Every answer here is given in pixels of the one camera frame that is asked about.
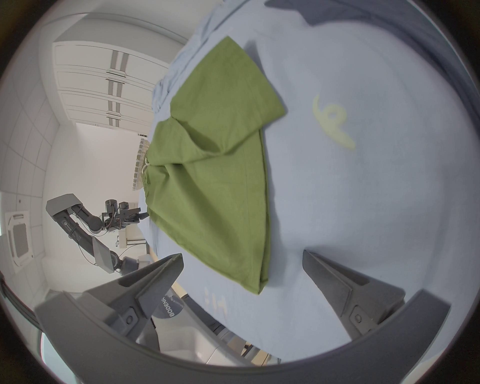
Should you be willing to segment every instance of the bed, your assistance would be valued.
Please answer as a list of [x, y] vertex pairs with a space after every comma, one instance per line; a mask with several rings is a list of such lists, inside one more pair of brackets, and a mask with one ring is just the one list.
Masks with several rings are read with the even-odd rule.
[[[480, 146], [471, 114], [449, 82], [403, 41], [374, 25], [311, 26], [262, 0], [217, 7], [172, 63], [153, 96], [155, 120], [198, 62], [225, 36], [262, 69], [287, 114], [265, 127], [271, 215], [269, 282], [258, 296], [191, 256], [149, 219], [139, 228], [159, 258], [181, 252], [178, 282], [225, 327], [282, 361], [350, 341], [302, 269], [304, 249], [452, 304], [424, 356], [437, 355], [480, 288]], [[315, 111], [340, 106], [329, 136]], [[143, 190], [139, 207], [146, 210]]]

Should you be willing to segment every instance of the bedsheet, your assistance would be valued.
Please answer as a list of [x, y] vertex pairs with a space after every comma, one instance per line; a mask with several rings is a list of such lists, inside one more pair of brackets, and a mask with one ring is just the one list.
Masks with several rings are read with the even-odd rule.
[[[280, 95], [264, 128], [271, 214], [269, 283], [255, 296], [203, 265], [149, 219], [158, 257], [182, 252], [178, 282], [255, 346], [297, 360], [350, 341], [302, 269], [309, 249], [452, 303], [424, 360], [461, 326], [480, 287], [478, 137], [445, 79], [402, 41], [358, 22], [309, 26], [296, 11], [227, 1], [207, 17], [154, 91], [156, 123], [205, 54], [230, 36]], [[139, 206], [146, 210], [143, 191]]]

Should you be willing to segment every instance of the folded green garment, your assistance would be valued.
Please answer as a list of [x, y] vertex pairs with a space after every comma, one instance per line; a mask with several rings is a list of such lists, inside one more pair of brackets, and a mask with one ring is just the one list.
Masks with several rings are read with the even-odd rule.
[[270, 262], [261, 128], [283, 116], [283, 106], [226, 37], [178, 90], [170, 113], [146, 154], [148, 213], [183, 249], [259, 294]]

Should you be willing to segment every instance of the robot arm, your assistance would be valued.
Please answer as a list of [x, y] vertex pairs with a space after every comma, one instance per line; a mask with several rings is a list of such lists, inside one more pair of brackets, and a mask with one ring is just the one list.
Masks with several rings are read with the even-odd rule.
[[137, 261], [128, 257], [120, 260], [115, 252], [110, 251], [97, 238], [86, 233], [71, 218], [71, 215], [75, 215], [89, 227], [92, 233], [97, 234], [103, 229], [114, 230], [131, 223], [138, 223], [141, 218], [148, 216], [145, 213], [140, 214], [140, 209], [129, 210], [128, 203], [121, 203], [120, 212], [117, 213], [116, 205], [116, 201], [107, 200], [107, 213], [102, 214], [102, 218], [107, 216], [107, 220], [104, 221], [97, 216], [93, 216], [73, 193], [69, 193], [49, 200], [46, 210], [71, 239], [95, 257], [98, 266], [109, 273], [119, 271], [120, 274], [124, 275], [138, 268]]

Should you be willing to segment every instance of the white cabinet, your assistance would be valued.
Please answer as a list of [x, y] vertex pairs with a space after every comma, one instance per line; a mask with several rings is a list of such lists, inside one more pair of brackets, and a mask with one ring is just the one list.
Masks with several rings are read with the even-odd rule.
[[54, 43], [57, 89], [75, 122], [148, 134], [152, 91], [164, 62], [125, 48], [78, 41]]

